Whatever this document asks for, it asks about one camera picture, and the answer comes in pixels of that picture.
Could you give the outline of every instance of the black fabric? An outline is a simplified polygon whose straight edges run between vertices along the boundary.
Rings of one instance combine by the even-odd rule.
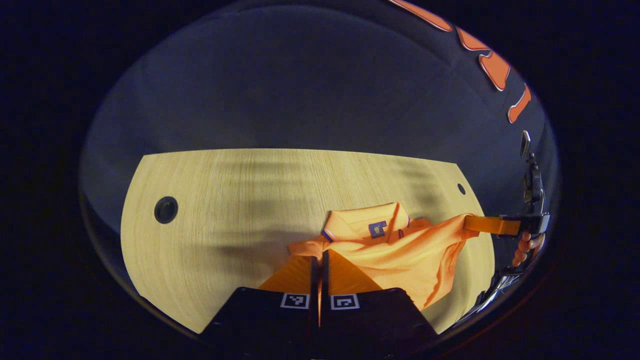
[[[526,129],[543,164],[547,206],[555,201],[555,143],[535,94],[515,124],[507,120],[524,90],[517,71],[499,92],[478,64],[488,51],[468,51],[455,31],[388,1],[286,3],[245,1],[205,16],[111,89],[86,139],[81,186],[115,232],[141,157],[196,149],[447,161],[458,164],[484,212],[499,215],[522,210],[526,167],[518,151]],[[422,186],[419,172],[407,175]],[[500,246],[498,267],[514,251]]]

